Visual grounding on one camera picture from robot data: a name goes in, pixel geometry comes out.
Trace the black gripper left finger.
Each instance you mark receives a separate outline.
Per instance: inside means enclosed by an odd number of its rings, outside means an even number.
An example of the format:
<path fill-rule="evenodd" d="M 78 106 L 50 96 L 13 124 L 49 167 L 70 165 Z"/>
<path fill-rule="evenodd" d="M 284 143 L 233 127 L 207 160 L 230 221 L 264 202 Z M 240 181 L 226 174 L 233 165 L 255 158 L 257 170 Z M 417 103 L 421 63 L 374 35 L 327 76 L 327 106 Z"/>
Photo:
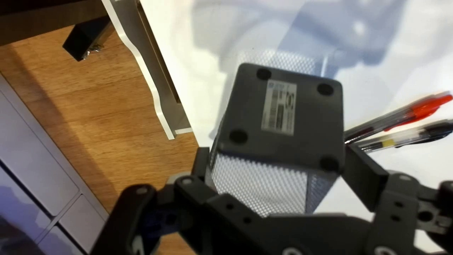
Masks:
<path fill-rule="evenodd" d="M 210 184 L 217 154 L 197 150 L 193 170 L 156 190 L 151 184 L 126 187 L 91 255 L 156 255 L 163 236 L 179 233 L 197 255 L 260 255 L 258 214 Z"/>

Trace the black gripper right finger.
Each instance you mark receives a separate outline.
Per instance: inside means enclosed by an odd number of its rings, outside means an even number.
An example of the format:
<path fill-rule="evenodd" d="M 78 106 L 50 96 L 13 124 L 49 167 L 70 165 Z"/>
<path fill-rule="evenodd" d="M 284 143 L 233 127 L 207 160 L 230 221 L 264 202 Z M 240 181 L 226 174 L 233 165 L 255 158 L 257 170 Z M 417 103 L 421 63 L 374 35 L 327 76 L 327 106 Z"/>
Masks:
<path fill-rule="evenodd" d="M 303 255 L 452 255 L 452 181 L 438 188 L 390 173 L 359 146 L 346 147 L 343 178 L 374 214 L 294 218 L 285 239 Z"/>

